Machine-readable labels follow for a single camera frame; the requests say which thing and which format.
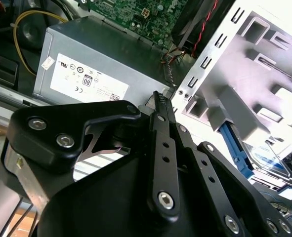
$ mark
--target power supply label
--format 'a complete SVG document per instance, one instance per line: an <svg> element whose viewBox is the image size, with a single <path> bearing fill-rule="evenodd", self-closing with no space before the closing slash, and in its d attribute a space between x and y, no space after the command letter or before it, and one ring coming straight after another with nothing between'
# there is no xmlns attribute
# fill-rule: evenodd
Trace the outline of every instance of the power supply label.
<svg viewBox="0 0 292 237"><path fill-rule="evenodd" d="M82 102L122 100L129 85L58 54L50 88Z"/></svg>

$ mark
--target silver bolt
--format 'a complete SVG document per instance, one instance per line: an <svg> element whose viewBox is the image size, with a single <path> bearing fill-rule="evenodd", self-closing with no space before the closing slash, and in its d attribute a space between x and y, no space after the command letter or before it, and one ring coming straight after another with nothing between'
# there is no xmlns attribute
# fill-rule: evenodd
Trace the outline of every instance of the silver bolt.
<svg viewBox="0 0 292 237"><path fill-rule="evenodd" d="M276 228L276 226L273 224L272 221L270 220L266 220L266 223L268 224L268 226L270 227L270 229L274 232L274 233L278 233L278 229Z"/></svg>
<svg viewBox="0 0 292 237"><path fill-rule="evenodd" d="M62 134L57 137L57 143L61 147L70 148L70 147L73 147L73 145L75 144L75 141L69 135Z"/></svg>
<svg viewBox="0 0 292 237"><path fill-rule="evenodd" d="M239 233L239 226L237 222L230 216L225 215L226 226L235 234Z"/></svg>
<svg viewBox="0 0 292 237"><path fill-rule="evenodd" d="M207 146L207 148L208 148L211 152L214 151L214 147L212 147L210 144L207 144L206 146Z"/></svg>
<svg viewBox="0 0 292 237"><path fill-rule="evenodd" d="M165 193L165 192L161 192L158 195L158 199L159 199L159 203L165 208L165 209L172 209L173 208L173 199L172 197Z"/></svg>
<svg viewBox="0 0 292 237"><path fill-rule="evenodd" d="M166 119L160 115L158 115L158 119L161 120L162 122L165 121Z"/></svg>
<svg viewBox="0 0 292 237"><path fill-rule="evenodd" d="M288 227L287 224L285 224L282 220L280 220L280 225L282 226L283 230L285 230L288 234L291 233L290 228Z"/></svg>
<svg viewBox="0 0 292 237"><path fill-rule="evenodd" d="M182 132L186 132L186 128L183 125L179 126Z"/></svg>
<svg viewBox="0 0 292 237"><path fill-rule="evenodd" d="M33 118L28 121L28 126L33 130L41 131L47 127L47 124L40 118Z"/></svg>

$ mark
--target red wire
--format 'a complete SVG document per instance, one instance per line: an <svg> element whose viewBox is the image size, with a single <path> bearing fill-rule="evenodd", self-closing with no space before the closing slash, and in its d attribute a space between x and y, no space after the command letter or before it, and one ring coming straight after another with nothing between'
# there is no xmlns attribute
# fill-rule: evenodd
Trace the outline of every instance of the red wire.
<svg viewBox="0 0 292 237"><path fill-rule="evenodd" d="M196 49L197 49L197 45L198 45L198 43L199 43L199 42L201 41L201 39L202 39L202 35L203 35L204 30L205 30L206 23L207 23L207 21L210 19L210 16L211 16L212 13L214 12L214 10L216 9L217 4L218 4L218 0L215 0L212 9L209 11L209 13L207 14L207 16L206 16L206 18L205 18L205 21L203 22L202 30L201 30L201 32L200 32L200 34L199 34L199 38L198 38L198 40L196 41L196 43L195 43L195 45L194 45L194 49L193 49L193 51L192 51L192 57L195 57L195 51L196 51Z"/></svg>

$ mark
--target wire bundle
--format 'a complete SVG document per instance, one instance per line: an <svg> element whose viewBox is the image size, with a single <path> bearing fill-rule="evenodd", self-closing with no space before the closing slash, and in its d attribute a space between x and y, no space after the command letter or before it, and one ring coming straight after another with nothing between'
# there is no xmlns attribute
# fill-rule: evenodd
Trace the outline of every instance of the wire bundle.
<svg viewBox="0 0 292 237"><path fill-rule="evenodd" d="M25 68L27 69L27 71L29 73L31 73L32 75L36 76L36 73L33 71L33 69L27 64L26 62L26 59L24 58L23 54L22 54L22 51L19 47L19 44L18 44L18 39L17 39L17 28L18 28L18 24L27 16L29 15L32 15L32 14L36 14L36 13L39 13L39 14L44 14L44 15L47 15L47 16L51 16L55 19L58 19L59 21L61 21L62 23L66 23L68 20L64 19L63 17L60 17L56 14L53 14L51 12L47 12L47 11L43 11L43 10L28 10L28 11L25 11L23 12L22 14L20 14L15 23L14 23L14 30L13 30L13 37L14 37L14 44L15 44L15 47L16 47L16 50L17 50L17 53L18 53L18 56L19 58L21 59L23 65L25 66Z"/></svg>
<svg viewBox="0 0 292 237"><path fill-rule="evenodd" d="M205 30L205 26L206 26L207 22L209 21L209 19L210 19L212 13L213 13L214 10L216 9L216 7L217 7L217 5L218 5L218 1L219 1L219 0L215 0L215 2L214 2L214 4L213 4L213 7L212 7L211 10L208 12L208 14L207 14L207 16L206 16L206 18L205 18L205 20L204 20L204 22L203 22L202 30L201 30L201 32L200 32L200 34L199 34L199 38L198 38L198 40L196 41L196 43L195 43L195 45L194 45L194 48L193 48L193 51L192 51L192 57L193 57L193 58L196 57L195 52L196 52L196 49L197 49L197 45L199 44L199 42L200 42L201 39L202 39L202 35L203 35L204 30Z"/></svg>

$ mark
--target blue latch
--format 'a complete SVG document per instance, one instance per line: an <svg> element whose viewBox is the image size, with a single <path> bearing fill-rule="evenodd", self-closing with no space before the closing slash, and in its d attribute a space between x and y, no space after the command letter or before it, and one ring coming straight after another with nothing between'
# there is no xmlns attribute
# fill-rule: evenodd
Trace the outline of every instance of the blue latch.
<svg viewBox="0 0 292 237"><path fill-rule="evenodd" d="M246 164L246 159L248 158L244 151L239 149L235 139L233 138L232 133L230 132L230 126L227 123L224 123L219 132L223 136L225 143L228 147L229 153L237 166L238 170L245 178L249 179L250 177L254 176L254 173L248 168Z"/></svg>

